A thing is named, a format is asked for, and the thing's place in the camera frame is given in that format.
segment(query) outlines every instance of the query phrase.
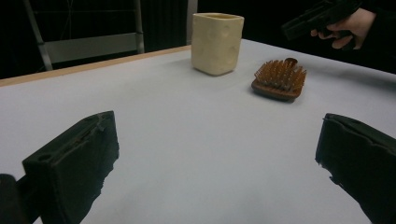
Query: handgun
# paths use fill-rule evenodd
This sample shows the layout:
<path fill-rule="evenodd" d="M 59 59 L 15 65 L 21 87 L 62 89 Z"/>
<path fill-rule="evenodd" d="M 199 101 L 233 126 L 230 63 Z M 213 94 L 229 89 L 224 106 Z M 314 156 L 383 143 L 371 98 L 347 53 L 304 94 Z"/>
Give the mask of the handgun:
<path fill-rule="evenodd" d="M 80 223 L 118 157 L 114 112 L 82 119 L 24 159 L 21 179 L 0 174 L 0 223 Z"/>
<path fill-rule="evenodd" d="M 288 40 L 305 35 L 311 30 L 318 30 L 328 36 L 332 32 L 326 29 L 327 25 L 350 16 L 360 6 L 361 1 L 359 0 L 323 0 L 314 4 L 299 17 L 284 23 L 281 29 Z M 339 38 L 342 38 L 353 34 L 345 30 L 339 32 L 339 35 Z M 352 39 L 342 50 L 351 50 L 353 48 L 355 48 L 355 41 Z"/>
<path fill-rule="evenodd" d="M 396 139 L 357 119 L 328 113 L 315 160 L 371 223 L 396 223 Z"/>

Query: white tabletop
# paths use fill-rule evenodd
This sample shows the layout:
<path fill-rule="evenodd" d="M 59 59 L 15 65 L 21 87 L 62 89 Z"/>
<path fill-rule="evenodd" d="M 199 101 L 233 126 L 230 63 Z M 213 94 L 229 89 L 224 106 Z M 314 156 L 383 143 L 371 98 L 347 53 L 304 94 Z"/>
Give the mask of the white tabletop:
<path fill-rule="evenodd" d="M 270 60 L 307 70 L 282 103 L 250 84 Z M 0 88 L 0 173 L 79 120 L 113 110 L 120 158 L 82 223 L 370 223 L 315 162 L 326 113 L 396 136 L 396 76 L 243 40 L 211 77 L 189 50 Z"/>

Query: cup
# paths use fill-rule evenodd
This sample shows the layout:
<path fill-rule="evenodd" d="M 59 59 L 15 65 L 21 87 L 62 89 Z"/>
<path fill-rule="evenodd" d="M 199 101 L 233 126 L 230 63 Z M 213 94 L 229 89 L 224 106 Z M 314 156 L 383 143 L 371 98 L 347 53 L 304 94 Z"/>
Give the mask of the cup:
<path fill-rule="evenodd" d="M 245 18 L 223 13 L 192 15 L 191 63 L 211 76 L 233 71 L 238 62 Z"/>

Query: human hand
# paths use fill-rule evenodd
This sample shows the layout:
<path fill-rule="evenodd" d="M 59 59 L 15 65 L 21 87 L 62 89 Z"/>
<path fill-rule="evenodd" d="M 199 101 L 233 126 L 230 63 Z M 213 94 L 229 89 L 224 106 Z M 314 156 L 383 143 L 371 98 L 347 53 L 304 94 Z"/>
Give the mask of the human hand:
<path fill-rule="evenodd" d="M 332 47 L 334 49 L 341 49 L 343 46 L 347 45 L 349 41 L 354 39 L 354 49 L 360 49 L 373 24 L 374 19 L 375 14 L 373 12 L 359 8 L 349 17 L 340 20 L 335 24 L 328 25 L 326 28 L 332 31 L 330 35 L 324 36 L 322 32 L 312 30 L 311 36 L 318 36 L 320 39 L 335 38 L 335 40 L 332 42 Z M 340 37 L 340 31 L 344 30 L 350 31 L 353 35 Z"/>

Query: hairbrush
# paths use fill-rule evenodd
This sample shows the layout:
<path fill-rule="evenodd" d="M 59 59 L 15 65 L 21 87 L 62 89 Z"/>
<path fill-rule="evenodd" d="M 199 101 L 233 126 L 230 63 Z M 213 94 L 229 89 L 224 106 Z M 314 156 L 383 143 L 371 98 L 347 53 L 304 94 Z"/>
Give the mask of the hairbrush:
<path fill-rule="evenodd" d="M 272 60 L 264 63 L 254 74 L 251 88 L 261 95 L 288 101 L 300 96 L 306 70 L 297 66 L 297 60 Z"/>

